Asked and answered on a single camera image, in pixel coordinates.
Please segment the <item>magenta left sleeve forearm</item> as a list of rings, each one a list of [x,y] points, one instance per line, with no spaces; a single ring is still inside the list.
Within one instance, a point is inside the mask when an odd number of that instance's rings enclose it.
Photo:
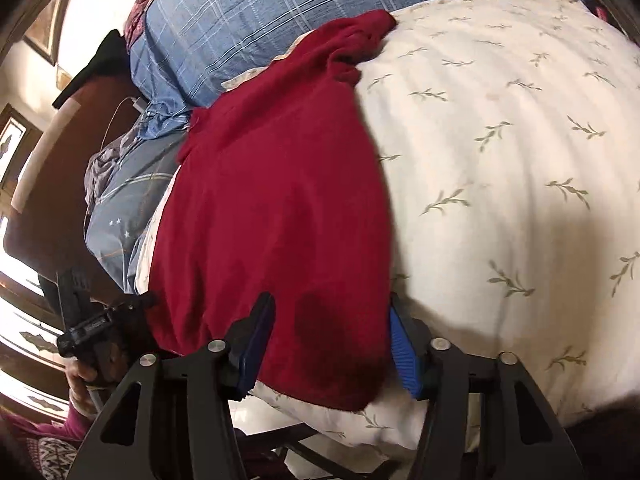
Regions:
[[[71,403],[65,422],[36,424],[1,408],[1,478],[66,479],[98,411]]]

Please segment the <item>person's left hand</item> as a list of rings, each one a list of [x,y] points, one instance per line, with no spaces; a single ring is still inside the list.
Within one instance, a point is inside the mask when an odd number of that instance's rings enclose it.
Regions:
[[[70,358],[65,362],[65,376],[72,407],[86,419],[95,420],[98,409],[91,399],[88,385],[96,379],[96,371],[86,363]]]

